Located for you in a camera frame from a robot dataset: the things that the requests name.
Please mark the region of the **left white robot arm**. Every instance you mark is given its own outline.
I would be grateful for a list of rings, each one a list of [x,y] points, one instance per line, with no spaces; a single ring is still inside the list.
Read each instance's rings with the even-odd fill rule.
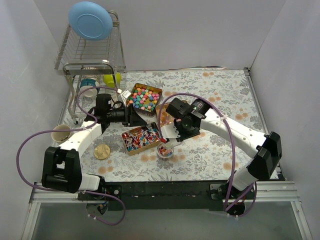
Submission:
[[[111,123],[121,123],[125,127],[147,125],[133,106],[126,106],[121,101],[117,103],[120,107],[115,108],[110,94],[98,94],[95,107],[86,115],[81,131],[59,146],[46,149],[41,179],[43,187],[68,193],[89,191],[95,200],[106,196],[106,187],[101,184],[102,177],[82,172],[81,156]]]

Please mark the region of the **tin of star candies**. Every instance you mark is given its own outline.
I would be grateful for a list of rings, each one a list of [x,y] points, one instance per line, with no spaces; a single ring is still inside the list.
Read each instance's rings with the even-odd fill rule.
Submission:
[[[156,114],[156,106],[161,102],[163,90],[150,85],[136,83],[131,94],[126,100],[126,106],[142,115],[153,117]]]

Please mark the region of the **tin of lollipops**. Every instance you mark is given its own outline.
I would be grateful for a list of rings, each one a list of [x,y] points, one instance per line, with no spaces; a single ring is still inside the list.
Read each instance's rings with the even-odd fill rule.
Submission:
[[[123,132],[121,137],[129,156],[157,147],[161,143],[159,129],[155,122]]]

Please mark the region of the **clear plastic scoop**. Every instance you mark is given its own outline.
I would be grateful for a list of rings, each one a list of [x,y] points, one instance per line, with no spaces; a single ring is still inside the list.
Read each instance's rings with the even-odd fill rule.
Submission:
[[[164,144],[164,148],[169,149],[169,150],[174,149],[179,144],[180,144],[180,142],[178,142],[176,140],[170,140],[169,142]]]

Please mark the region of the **clear glass bowl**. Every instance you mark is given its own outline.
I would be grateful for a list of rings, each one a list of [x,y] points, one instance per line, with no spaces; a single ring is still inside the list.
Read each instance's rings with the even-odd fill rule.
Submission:
[[[174,155],[174,149],[173,148],[166,148],[163,145],[159,145],[157,147],[157,155],[161,159],[169,159]]]

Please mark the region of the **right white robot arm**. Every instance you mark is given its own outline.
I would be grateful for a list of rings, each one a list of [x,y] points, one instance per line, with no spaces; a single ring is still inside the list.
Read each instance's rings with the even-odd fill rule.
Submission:
[[[205,130],[229,141],[250,157],[250,161],[235,170],[225,184],[225,196],[232,199],[243,195],[245,189],[254,182],[269,180],[282,157],[281,137],[278,133],[272,131],[265,134],[248,128],[217,113],[203,99],[197,98],[188,104],[176,97],[169,103],[166,112],[173,117],[172,123],[160,129],[166,140],[166,148],[173,149]]]

